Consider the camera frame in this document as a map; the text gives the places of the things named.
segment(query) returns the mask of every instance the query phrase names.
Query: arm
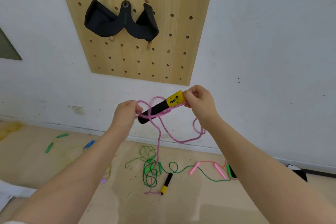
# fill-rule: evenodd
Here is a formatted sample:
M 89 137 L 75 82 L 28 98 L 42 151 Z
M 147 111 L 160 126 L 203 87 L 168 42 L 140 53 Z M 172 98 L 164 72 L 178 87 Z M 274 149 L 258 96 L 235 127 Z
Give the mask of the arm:
M 336 223 L 336 209 L 289 168 L 254 146 L 218 115 L 208 90 L 184 92 L 187 107 L 216 141 L 247 194 L 270 223 Z
M 103 136 L 39 188 L 10 220 L 31 224 L 78 223 L 117 149 L 126 139 L 136 113 L 141 111 L 134 100 L 119 104 Z

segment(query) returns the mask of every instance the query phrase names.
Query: green board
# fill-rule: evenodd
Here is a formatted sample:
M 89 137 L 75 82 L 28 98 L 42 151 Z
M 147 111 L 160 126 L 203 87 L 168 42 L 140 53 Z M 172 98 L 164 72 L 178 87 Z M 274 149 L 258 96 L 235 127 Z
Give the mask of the green board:
M 0 58 L 22 60 L 5 33 L 0 28 Z

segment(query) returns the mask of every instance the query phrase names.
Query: white wall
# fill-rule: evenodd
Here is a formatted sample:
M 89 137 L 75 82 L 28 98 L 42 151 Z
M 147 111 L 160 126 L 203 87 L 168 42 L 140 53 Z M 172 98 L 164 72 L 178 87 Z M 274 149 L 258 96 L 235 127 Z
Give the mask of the white wall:
M 187 89 L 91 73 L 65 0 L 0 0 L 0 27 L 23 58 L 0 59 L 0 118 L 104 131 L 119 102 Z M 336 166 L 335 42 L 336 0 L 211 0 L 191 85 L 272 156 Z M 164 121 L 181 140 L 193 118 L 180 108 Z M 191 144 L 217 147 L 209 134 Z

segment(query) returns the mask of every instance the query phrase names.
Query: pegboard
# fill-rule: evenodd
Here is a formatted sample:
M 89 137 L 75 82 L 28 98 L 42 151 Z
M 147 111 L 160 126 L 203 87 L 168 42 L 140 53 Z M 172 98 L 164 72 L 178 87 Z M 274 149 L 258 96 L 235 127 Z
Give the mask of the pegboard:
M 92 0 L 66 0 L 91 72 L 189 85 L 209 0 L 150 0 L 159 34 L 148 42 L 123 29 L 114 41 L 84 26 Z M 124 0 L 98 0 L 118 15 Z M 144 0 L 128 0 L 134 21 L 144 10 Z

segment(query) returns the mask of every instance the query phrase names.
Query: pink rope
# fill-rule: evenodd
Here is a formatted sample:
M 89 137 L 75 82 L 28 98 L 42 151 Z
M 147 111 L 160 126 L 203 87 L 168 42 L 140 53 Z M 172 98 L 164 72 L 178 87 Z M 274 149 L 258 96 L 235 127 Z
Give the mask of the pink rope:
M 144 103 L 144 104 L 146 104 L 146 105 L 148 106 L 148 108 L 149 108 L 149 109 L 148 109 L 148 115 L 142 115 L 142 114 L 139 114 L 139 116 L 142 117 L 142 118 L 145 118 L 145 119 L 149 119 L 149 121 L 153 124 L 153 126 L 154 126 L 154 127 L 158 130 L 158 132 L 159 132 L 159 137 L 158 137 L 158 139 L 157 139 L 157 159 L 156 159 L 156 161 L 155 161 L 153 170 L 155 170 L 155 168 L 156 168 L 156 166 L 157 166 L 157 164 L 158 164 L 158 161 L 159 161 L 159 147 L 160 147 L 160 139 L 161 139 L 161 135 L 162 135 L 162 133 L 161 133 L 161 129 L 160 129 L 160 128 L 153 122 L 153 120 L 152 120 L 153 118 L 156 118 L 156 117 L 159 118 L 159 120 L 161 121 L 162 127 L 165 129 L 166 133 L 170 136 L 171 139 L 173 139 L 173 140 L 174 140 L 175 142 L 177 142 L 177 143 L 187 143 L 187 142 L 190 142 L 190 141 L 194 141 L 194 140 L 200 139 L 201 136 L 205 134 L 205 129 L 204 129 L 204 128 L 201 127 L 201 131 L 198 131 L 198 130 L 196 129 L 195 122 L 196 122 L 197 118 L 195 118 L 195 120 L 192 122 L 192 127 L 193 127 L 194 130 L 199 134 L 198 137 L 191 138 L 191 139 L 188 139 L 188 140 L 185 140 L 185 141 L 179 141 L 179 140 L 175 139 L 175 138 L 169 133 L 168 129 L 166 128 L 165 124 L 163 123 L 163 121 L 162 121 L 162 119 L 161 119 L 161 116 L 166 115 L 167 113 L 169 113 L 169 112 L 170 112 L 172 109 L 174 109 L 174 108 L 177 108 L 177 107 L 180 107 L 180 106 L 185 105 L 186 102 L 184 102 L 184 103 L 182 103 L 182 104 L 179 104 L 179 105 L 176 105 L 176 106 L 173 106 L 173 107 L 169 107 L 169 108 L 167 108 L 166 110 L 164 110 L 164 111 L 162 111 L 162 112 L 159 112 L 158 114 L 151 115 L 151 112 L 152 112 L 152 105 L 153 105 L 153 103 L 154 103 L 154 101 L 155 101 L 156 99 L 163 99 L 163 100 L 164 100 L 165 98 L 163 98 L 163 97 L 159 97 L 159 96 L 157 96 L 157 97 L 153 97 L 152 100 L 151 100 L 149 103 L 147 103 L 147 102 L 145 102 L 145 101 L 143 101 L 143 100 L 139 100 L 139 101 L 137 101 L 137 103 Z M 152 184 L 153 175 L 154 175 L 154 174 L 153 174 L 153 172 L 152 172 L 152 177 L 150 178 L 150 184 Z M 145 192 L 145 194 L 149 194 L 149 193 L 152 193 L 152 194 L 161 194 L 159 191 L 157 191 L 157 192 L 152 192 L 152 187 L 150 187 L 150 190 L 149 190 L 148 192 Z

